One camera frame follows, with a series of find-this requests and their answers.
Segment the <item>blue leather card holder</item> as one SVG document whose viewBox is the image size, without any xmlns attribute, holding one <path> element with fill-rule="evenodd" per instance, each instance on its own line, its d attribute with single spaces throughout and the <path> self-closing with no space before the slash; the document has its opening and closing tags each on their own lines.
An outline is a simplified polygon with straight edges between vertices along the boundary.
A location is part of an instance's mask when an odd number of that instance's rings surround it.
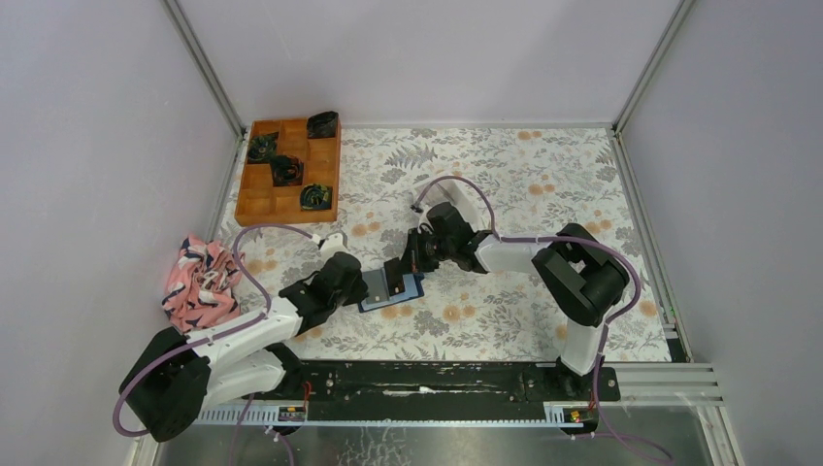
<svg viewBox="0 0 823 466">
<path fill-rule="evenodd" d="M 405 274 L 390 283 L 384 269 L 363 274 L 367 286 L 366 297 L 357 304 L 358 311 L 368 313 L 424 296 L 422 274 Z"/>
</svg>

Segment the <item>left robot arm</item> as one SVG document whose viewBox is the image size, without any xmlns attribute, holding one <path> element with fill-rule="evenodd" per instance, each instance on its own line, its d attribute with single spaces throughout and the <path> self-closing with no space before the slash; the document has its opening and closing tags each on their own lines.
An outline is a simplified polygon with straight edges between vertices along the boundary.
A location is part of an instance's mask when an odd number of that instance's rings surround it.
<svg viewBox="0 0 823 466">
<path fill-rule="evenodd" d="M 337 251 L 316 272 L 281 290 L 261 312 L 246 313 L 188 336 L 158 332 L 118 390 L 115 430 L 169 441 L 204 410 L 253 393 L 287 399 L 301 374 L 285 341 L 366 297 L 361 263 Z"/>
</svg>

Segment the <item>dark credit card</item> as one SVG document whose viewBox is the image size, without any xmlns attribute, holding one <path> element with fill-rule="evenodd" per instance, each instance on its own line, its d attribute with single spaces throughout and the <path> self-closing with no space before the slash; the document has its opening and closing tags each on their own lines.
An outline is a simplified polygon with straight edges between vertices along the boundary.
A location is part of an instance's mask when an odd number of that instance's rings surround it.
<svg viewBox="0 0 823 466">
<path fill-rule="evenodd" d="M 395 257 L 385 261 L 383 263 L 383 273 L 387 292 L 390 297 L 406 291 L 403 263 L 400 258 Z"/>
</svg>

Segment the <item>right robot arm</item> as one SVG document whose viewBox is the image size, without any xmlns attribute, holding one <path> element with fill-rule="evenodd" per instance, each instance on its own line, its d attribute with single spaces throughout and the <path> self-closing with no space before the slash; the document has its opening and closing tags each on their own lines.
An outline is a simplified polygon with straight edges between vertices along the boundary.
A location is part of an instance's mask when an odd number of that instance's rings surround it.
<svg viewBox="0 0 823 466">
<path fill-rule="evenodd" d="M 577 223 L 551 237 L 508 238 L 492 229 L 475 229 L 448 202 L 423 217 L 408 232 L 404 252 L 395 261 L 397 272 L 431 273 L 450 261 L 465 272 L 517 272 L 540 278 L 567 319 L 558 390 L 572 400 L 589 393 L 595 386 L 592 371 L 603 351 L 607 313 L 620 303 L 635 277 L 624 259 Z"/>
</svg>

